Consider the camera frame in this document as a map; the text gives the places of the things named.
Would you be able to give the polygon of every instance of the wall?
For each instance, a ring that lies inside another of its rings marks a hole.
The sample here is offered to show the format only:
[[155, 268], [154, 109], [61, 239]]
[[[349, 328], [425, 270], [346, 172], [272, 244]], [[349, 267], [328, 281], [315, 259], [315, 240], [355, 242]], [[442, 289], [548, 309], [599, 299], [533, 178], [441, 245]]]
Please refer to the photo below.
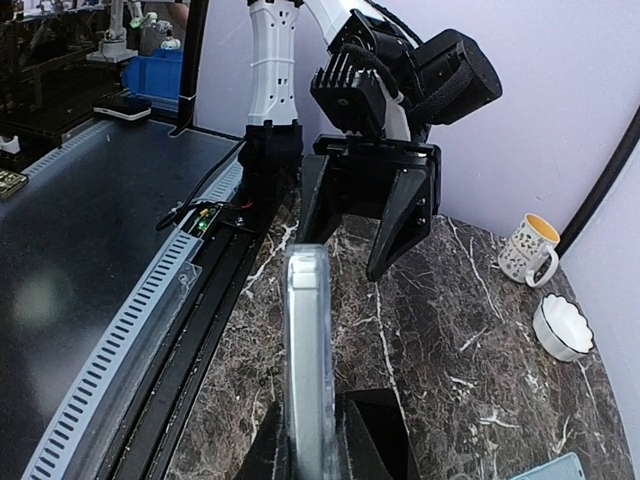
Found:
[[[425, 39], [447, 27], [474, 37], [504, 97], [435, 129], [444, 152], [445, 214], [508, 234], [527, 211], [569, 222], [640, 102], [640, 3], [537, 0], [384, 0]], [[197, 123], [244, 130], [251, 101], [251, 27], [245, 2], [211, 0]], [[303, 11], [297, 98], [309, 145], [328, 121], [308, 93], [326, 63], [319, 29]]]
[[595, 332], [640, 478], [640, 148], [630, 162], [563, 263]]

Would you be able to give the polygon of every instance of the white mug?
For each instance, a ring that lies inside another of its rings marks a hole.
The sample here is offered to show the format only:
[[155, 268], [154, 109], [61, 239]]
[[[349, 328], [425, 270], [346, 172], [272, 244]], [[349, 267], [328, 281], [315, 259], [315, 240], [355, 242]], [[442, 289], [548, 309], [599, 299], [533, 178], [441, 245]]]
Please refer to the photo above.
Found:
[[[526, 283], [531, 288], [542, 287], [560, 266], [560, 258], [555, 250], [559, 243], [560, 234], [556, 229], [543, 218], [529, 213], [500, 253], [498, 264], [512, 280]], [[549, 270], [536, 282], [536, 273], [549, 257]]]

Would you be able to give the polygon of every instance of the black pole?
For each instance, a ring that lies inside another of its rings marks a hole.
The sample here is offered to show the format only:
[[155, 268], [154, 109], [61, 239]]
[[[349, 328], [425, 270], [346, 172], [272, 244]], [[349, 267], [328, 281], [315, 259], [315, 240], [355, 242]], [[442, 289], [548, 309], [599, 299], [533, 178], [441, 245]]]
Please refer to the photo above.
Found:
[[189, 20], [184, 39], [180, 98], [178, 99], [178, 121], [171, 136], [179, 135], [184, 129], [193, 125], [200, 55], [202, 54], [202, 40], [207, 23], [208, 8], [209, 0], [193, 0], [189, 6]]
[[589, 223], [589, 220], [591, 220], [591, 217], [593, 217], [593, 214], [598, 210], [598, 207], [620, 176], [622, 169], [627, 164], [627, 161], [638, 145], [639, 140], [640, 107], [636, 110], [636, 113], [629, 124], [629, 128], [627, 128], [618, 148], [616, 148], [611, 160], [609, 160], [609, 163], [607, 163], [607, 166], [604, 168], [602, 175], [600, 175], [600, 178], [594, 185], [593, 189], [589, 192], [589, 196], [562, 233], [562, 241], [556, 249], [558, 255], [562, 256], [567, 253], [569, 247], [571, 247], [571, 245], [573, 245], [580, 236], [584, 228], [587, 226], [587, 223]]

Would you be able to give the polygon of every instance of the dark marble countertop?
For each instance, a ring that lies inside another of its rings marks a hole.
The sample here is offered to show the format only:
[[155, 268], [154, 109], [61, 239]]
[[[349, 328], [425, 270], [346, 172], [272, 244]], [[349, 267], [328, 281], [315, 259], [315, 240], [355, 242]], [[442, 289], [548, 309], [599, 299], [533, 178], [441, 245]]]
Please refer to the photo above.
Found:
[[[174, 455], [170, 479], [232, 479], [283, 391], [283, 259], [297, 212], [283, 207], [249, 277]], [[502, 240], [447, 218], [379, 284], [364, 272], [375, 232], [349, 218], [329, 242], [336, 389], [392, 388], [424, 479], [506, 479], [564, 453], [589, 480], [632, 479], [600, 356], [555, 361], [532, 315], [547, 293], [575, 301], [558, 274], [534, 291], [510, 282]]]

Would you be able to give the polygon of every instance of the white bowl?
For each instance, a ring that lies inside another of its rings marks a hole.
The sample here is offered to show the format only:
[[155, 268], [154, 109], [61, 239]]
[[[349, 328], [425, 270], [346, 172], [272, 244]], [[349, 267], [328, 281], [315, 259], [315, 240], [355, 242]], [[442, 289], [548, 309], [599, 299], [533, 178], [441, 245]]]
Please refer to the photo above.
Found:
[[542, 299], [533, 316], [533, 329], [544, 349], [562, 362], [585, 357], [593, 348], [587, 319], [564, 297]]

